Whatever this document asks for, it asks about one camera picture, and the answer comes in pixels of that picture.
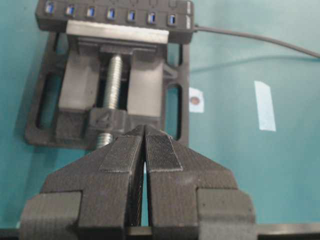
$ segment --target sticker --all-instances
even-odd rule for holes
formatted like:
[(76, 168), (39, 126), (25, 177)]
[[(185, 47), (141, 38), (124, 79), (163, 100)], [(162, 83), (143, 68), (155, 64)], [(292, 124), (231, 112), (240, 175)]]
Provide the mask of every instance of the sticker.
[(192, 87), (189, 88), (189, 111), (201, 114), (205, 112), (204, 93)]
[(254, 81), (259, 128), (261, 131), (276, 132), (274, 105), (271, 88), (262, 81)]

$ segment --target teal cutting mat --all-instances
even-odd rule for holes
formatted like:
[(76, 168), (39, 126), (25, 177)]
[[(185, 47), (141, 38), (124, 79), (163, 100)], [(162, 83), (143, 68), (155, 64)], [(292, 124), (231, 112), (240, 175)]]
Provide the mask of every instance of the teal cutting mat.
[[(194, 2), (199, 25), (320, 52), (318, 0)], [(24, 141), (48, 36), (37, 28), (36, 3), (0, 1), (0, 228), (17, 225), (26, 200), (48, 173), (85, 154)], [(259, 223), (320, 222), (320, 61), (269, 43), (209, 33), (194, 35), (190, 56), (190, 85), (203, 91), (205, 100), (204, 113), (190, 114), (190, 147), (234, 172), (254, 201)], [(255, 81), (270, 87), (276, 131), (259, 129)]]

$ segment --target threaded screw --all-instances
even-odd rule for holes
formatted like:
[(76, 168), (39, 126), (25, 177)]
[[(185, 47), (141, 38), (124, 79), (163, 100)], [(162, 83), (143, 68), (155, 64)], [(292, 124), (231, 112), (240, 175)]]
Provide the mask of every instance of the threaded screw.
[[(119, 54), (115, 54), (109, 63), (106, 85), (104, 90), (103, 107), (108, 109), (117, 109), (119, 103), (121, 74), (123, 61)], [(114, 140), (112, 134), (102, 132), (98, 135), (96, 148), (102, 148)]]

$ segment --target white tape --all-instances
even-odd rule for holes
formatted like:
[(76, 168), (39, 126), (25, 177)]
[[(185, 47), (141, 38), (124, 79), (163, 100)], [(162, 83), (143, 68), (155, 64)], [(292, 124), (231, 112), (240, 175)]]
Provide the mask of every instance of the white tape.
[(277, 129), (271, 88), (261, 81), (254, 81), (254, 86), (259, 119), (259, 129), (261, 131), (276, 132)]

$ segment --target table surface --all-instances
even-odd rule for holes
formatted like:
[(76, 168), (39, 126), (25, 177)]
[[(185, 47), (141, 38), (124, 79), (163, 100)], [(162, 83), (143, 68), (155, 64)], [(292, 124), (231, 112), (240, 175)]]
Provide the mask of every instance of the table surface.
[[(194, 3), (199, 25), (320, 52), (318, 0)], [(47, 174), (85, 154), (24, 140), (48, 36), (37, 28), (36, 4), (0, 1), (0, 228), (16, 226)], [(190, 48), (190, 86), (205, 99), (204, 113), (190, 113), (190, 147), (234, 172), (259, 223), (320, 222), (320, 61), (269, 43), (201, 32)], [(270, 86), (275, 132), (259, 129), (255, 81)]]

